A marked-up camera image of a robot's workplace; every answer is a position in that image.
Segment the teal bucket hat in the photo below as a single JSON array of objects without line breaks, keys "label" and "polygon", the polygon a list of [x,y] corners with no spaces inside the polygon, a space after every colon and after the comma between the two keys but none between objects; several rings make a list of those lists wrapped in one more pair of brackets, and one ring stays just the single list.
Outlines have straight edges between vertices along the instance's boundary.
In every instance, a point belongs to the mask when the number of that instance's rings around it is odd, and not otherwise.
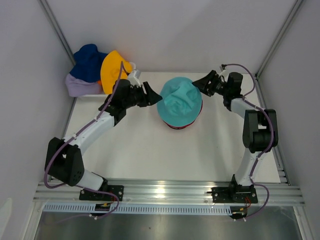
[{"label": "teal bucket hat", "polygon": [[187,77],[179,76],[168,80],[163,85],[160,96],[162,100],[156,105],[157,112],[162,121],[171,128],[186,128],[201,113],[201,92]]}]

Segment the red bucket hat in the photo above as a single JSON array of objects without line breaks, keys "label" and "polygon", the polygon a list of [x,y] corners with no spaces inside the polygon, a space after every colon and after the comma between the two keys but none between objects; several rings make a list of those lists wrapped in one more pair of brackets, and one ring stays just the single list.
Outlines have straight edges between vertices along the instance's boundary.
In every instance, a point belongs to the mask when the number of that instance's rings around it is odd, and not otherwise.
[{"label": "red bucket hat", "polygon": [[203,101],[202,101],[202,102],[201,102],[201,108],[200,108],[200,111],[199,111],[197,117],[196,117],[191,123],[189,123],[189,124],[187,124],[187,125],[183,125],[183,126],[173,126],[173,125],[168,124],[168,123],[165,122],[164,120],[163,120],[163,122],[164,122],[169,128],[171,128],[171,129],[173,129],[173,130],[183,130],[183,129],[186,129],[186,128],[188,128],[189,126],[193,125],[193,123],[197,120],[197,118],[199,117],[199,115],[201,114],[201,112],[202,112],[202,110],[203,110],[203,106],[204,106],[204,104],[203,104]]}]

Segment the yellow bucket hat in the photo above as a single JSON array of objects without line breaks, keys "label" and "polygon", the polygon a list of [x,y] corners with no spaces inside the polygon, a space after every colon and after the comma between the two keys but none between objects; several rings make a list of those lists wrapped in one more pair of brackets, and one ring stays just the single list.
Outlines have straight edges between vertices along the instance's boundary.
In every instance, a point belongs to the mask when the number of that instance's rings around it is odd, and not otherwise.
[{"label": "yellow bucket hat", "polygon": [[100,69],[100,81],[103,92],[106,95],[109,95],[113,91],[113,86],[116,83],[120,68],[121,62],[123,62],[124,70],[121,72],[121,79],[127,79],[128,73],[131,73],[134,69],[129,61],[126,61],[118,51],[111,51],[102,61]]}]

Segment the blue bucket hat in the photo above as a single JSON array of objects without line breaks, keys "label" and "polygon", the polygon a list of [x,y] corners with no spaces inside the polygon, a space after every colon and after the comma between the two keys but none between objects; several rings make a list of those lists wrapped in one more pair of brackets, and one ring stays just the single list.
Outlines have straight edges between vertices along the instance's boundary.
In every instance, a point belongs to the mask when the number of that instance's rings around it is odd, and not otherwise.
[{"label": "blue bucket hat", "polygon": [[96,83],[101,79],[101,67],[107,55],[99,52],[95,44],[86,44],[74,53],[75,65],[69,74],[87,83]]}]

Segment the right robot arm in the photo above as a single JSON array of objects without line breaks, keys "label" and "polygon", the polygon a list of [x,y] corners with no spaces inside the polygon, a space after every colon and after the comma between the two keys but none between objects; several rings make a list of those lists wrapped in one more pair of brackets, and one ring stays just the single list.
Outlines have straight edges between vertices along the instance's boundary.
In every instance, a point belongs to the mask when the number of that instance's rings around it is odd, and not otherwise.
[{"label": "right robot arm", "polygon": [[228,187],[218,192],[218,195],[227,194],[233,202],[239,202],[246,195],[254,193],[256,171],[264,155],[277,146],[279,140],[276,111],[263,109],[246,100],[242,94],[242,82],[243,75],[238,72],[229,73],[227,81],[224,81],[212,70],[192,83],[208,97],[221,95],[223,105],[243,118],[242,142],[245,152],[241,164]]}]

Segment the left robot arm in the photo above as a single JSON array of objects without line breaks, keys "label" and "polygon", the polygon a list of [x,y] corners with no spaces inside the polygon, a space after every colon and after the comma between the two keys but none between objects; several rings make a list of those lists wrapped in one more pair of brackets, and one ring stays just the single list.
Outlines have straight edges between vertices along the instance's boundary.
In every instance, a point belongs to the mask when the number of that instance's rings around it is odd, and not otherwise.
[{"label": "left robot arm", "polygon": [[153,106],[162,97],[150,87],[148,82],[141,86],[132,85],[126,79],[117,80],[112,94],[99,107],[99,113],[80,130],[63,139],[54,137],[48,143],[44,184],[49,189],[55,186],[48,183],[48,177],[54,177],[62,185],[82,187],[90,190],[96,200],[107,197],[106,180],[85,169],[83,154],[106,131],[115,127],[127,113],[127,109]]}]

